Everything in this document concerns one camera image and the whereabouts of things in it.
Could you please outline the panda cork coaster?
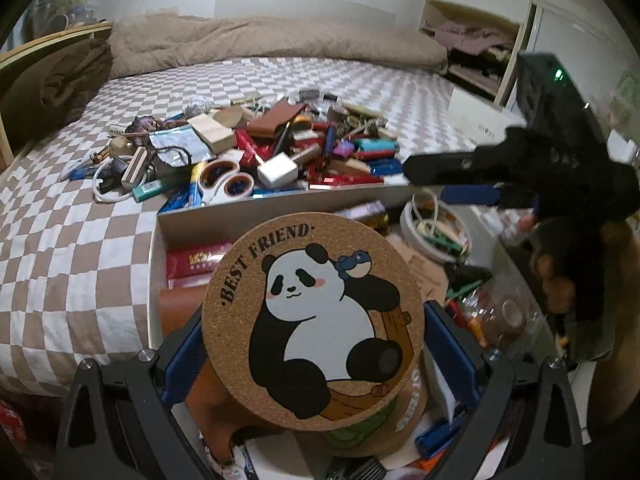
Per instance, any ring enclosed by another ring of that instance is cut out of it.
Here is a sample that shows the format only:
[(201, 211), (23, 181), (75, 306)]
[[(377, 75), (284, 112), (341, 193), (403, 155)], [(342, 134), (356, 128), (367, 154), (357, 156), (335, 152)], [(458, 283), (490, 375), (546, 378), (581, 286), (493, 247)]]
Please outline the panda cork coaster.
[(210, 279), (203, 338), (244, 408), (298, 431), (352, 426), (390, 404), (423, 346), (420, 288), (384, 236), (298, 212), (242, 235)]

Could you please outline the orange white scissors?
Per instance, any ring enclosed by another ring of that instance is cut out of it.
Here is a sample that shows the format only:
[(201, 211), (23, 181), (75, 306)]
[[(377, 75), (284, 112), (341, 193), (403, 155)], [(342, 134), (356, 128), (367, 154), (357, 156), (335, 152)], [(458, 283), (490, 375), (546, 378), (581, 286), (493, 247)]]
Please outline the orange white scissors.
[(233, 160), (217, 159), (208, 162), (198, 177), (198, 189), (204, 205), (236, 202), (252, 196), (253, 177), (241, 170)]

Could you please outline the white cardboard box lid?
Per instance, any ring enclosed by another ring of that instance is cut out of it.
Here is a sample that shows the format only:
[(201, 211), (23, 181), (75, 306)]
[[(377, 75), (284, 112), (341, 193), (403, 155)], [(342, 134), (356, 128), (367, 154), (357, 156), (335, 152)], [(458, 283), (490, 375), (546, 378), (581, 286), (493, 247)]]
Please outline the white cardboard box lid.
[(473, 96), (458, 87), (454, 88), (447, 108), (447, 120), (458, 133), (476, 145), (495, 145), (504, 141), (506, 129), (524, 127), (525, 119)]

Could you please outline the bagged brown tape roll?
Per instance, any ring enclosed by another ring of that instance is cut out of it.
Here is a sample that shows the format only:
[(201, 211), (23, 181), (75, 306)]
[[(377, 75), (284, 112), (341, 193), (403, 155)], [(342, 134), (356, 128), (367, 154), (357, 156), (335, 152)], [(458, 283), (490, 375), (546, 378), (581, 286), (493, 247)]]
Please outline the bagged brown tape roll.
[(495, 276), (464, 295), (459, 306), (466, 326), (480, 346), (511, 359), (533, 352), (538, 315), (525, 289), (506, 276)]

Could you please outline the large white tape roll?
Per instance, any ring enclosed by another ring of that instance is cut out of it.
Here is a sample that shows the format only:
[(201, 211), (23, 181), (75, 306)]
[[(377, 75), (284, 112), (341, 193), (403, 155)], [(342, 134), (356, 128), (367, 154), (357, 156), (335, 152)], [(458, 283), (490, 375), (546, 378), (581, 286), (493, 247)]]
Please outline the large white tape roll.
[(465, 222), (433, 193), (414, 194), (399, 217), (405, 242), (435, 262), (462, 263), (471, 255)]

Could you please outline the white cardboard sorting box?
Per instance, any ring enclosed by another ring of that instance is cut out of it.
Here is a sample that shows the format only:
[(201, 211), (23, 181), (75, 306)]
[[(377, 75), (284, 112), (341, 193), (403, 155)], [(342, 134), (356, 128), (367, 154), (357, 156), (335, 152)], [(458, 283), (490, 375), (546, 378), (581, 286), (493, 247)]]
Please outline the white cardboard sorting box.
[(442, 304), (443, 264), (360, 211), (411, 209), (393, 188), (294, 194), (157, 218), (150, 312), (164, 333), (198, 314), (204, 424), (291, 431), (337, 456), (393, 451), (424, 412), (433, 359), (476, 408), (490, 367)]

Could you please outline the carved wooden square coaster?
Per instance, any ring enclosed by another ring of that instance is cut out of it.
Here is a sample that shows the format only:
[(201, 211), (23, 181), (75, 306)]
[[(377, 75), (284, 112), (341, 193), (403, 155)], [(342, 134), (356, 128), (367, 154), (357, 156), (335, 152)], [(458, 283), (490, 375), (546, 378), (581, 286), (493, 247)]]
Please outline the carved wooden square coaster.
[(408, 267), (419, 285), (423, 301), (434, 300), (439, 304), (446, 302), (448, 278), (444, 268), (420, 252), (407, 245), (395, 233), (390, 233), (386, 240), (395, 248), (408, 264)]

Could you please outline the checkered bed sheet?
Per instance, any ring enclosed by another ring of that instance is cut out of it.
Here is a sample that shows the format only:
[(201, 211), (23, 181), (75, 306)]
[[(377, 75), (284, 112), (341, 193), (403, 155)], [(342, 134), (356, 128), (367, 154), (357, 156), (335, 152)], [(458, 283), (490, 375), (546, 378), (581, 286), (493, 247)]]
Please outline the checkered bed sheet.
[(1, 388), (62, 396), (77, 363), (132, 356), (146, 341), (149, 251), (166, 203), (163, 169), (152, 197), (115, 190), (96, 197), (93, 179), (70, 168), (105, 148), (134, 118), (174, 117), (192, 98), (227, 104), (274, 101), (303, 89), (330, 92), (380, 112), (401, 154), (466, 151), (450, 124), (454, 92), (441, 76), (332, 58), (237, 58), (109, 81), (81, 118), (38, 142), (1, 179)]

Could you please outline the teal lighter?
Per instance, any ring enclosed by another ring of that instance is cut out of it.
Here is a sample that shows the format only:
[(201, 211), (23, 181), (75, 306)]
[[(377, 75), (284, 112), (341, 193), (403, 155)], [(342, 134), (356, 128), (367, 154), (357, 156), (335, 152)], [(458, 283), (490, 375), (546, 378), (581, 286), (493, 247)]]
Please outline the teal lighter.
[(356, 146), (358, 152), (394, 152), (399, 150), (397, 141), (383, 139), (355, 139), (352, 143)]

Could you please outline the purple lighter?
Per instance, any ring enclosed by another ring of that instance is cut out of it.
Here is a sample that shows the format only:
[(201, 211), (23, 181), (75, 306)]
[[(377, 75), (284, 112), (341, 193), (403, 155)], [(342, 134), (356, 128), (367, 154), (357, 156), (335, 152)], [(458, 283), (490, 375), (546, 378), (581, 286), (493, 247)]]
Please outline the purple lighter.
[(343, 139), (334, 146), (332, 155), (339, 159), (349, 159), (354, 151), (356, 151), (356, 145)]

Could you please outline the honeycomb match box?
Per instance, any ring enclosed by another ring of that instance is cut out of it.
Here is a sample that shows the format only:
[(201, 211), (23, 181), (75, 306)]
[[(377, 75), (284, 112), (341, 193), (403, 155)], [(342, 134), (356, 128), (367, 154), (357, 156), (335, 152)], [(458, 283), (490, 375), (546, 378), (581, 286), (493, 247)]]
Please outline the honeycomb match box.
[(139, 146), (129, 159), (128, 165), (120, 178), (120, 184), (126, 192), (131, 192), (142, 183), (149, 167), (149, 154), (147, 148)]

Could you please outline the blue white foil pouch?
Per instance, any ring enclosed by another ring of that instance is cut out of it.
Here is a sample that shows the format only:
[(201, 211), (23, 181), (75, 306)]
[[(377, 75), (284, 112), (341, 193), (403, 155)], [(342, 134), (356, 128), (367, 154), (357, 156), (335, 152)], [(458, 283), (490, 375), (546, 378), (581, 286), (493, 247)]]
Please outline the blue white foil pouch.
[(157, 157), (168, 167), (193, 166), (214, 155), (190, 125), (153, 132), (149, 144)]

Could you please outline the light wooden block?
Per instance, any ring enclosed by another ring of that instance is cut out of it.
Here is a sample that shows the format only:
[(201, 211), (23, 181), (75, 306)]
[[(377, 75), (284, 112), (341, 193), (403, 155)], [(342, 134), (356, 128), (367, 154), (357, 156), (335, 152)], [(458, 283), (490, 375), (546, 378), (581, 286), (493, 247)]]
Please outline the light wooden block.
[(214, 155), (220, 155), (236, 147), (234, 132), (208, 115), (199, 114), (192, 117), (188, 124)]

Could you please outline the brown leather case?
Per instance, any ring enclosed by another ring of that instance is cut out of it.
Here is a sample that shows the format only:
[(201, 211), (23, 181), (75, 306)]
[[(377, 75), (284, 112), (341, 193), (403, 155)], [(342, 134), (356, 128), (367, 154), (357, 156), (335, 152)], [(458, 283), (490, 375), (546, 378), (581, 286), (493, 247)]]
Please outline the brown leather case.
[(291, 104), (288, 98), (282, 98), (270, 107), (268, 112), (251, 120), (246, 126), (246, 131), (250, 136), (258, 136), (258, 138), (275, 138), (279, 128), (285, 126), (305, 108), (305, 103)]

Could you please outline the white knotted ball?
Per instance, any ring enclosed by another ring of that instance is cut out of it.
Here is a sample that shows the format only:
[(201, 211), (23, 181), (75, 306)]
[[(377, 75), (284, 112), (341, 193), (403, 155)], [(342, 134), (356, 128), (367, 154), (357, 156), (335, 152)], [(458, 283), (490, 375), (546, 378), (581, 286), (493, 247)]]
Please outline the white knotted ball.
[(191, 119), (201, 114), (208, 114), (213, 106), (214, 102), (207, 96), (191, 96), (182, 114), (184, 119)]

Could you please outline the dark brown folded blanket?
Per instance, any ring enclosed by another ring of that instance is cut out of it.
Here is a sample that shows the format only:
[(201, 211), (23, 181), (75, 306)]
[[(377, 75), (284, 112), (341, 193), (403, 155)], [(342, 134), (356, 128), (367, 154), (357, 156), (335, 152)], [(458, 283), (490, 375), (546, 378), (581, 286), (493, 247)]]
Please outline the dark brown folded blanket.
[(89, 38), (47, 55), (1, 86), (1, 119), (10, 147), (19, 150), (81, 118), (107, 82), (111, 46)]

